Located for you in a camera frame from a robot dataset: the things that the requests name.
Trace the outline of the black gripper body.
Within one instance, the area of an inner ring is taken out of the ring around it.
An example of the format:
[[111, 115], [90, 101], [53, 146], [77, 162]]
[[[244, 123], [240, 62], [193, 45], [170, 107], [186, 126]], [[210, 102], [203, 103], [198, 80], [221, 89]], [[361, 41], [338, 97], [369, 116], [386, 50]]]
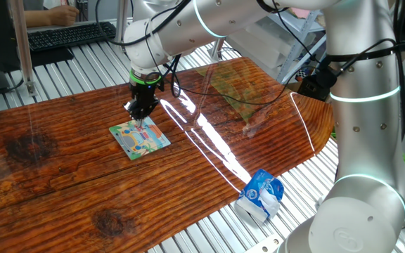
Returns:
[[132, 81], [129, 83], [129, 88], [131, 89], [132, 99], [136, 99], [141, 108], [154, 107], [155, 109], [158, 104], [158, 99], [155, 97], [155, 90], [159, 89], [163, 91], [161, 82], [140, 84]]

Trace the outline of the person's bare hand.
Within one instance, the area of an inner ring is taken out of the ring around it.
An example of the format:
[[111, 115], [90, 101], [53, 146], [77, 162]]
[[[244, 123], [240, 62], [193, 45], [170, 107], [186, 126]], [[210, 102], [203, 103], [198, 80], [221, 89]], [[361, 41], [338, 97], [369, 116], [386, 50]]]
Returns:
[[75, 23], [79, 10], [73, 6], [57, 6], [47, 10], [48, 24], [56, 26], [71, 26]]

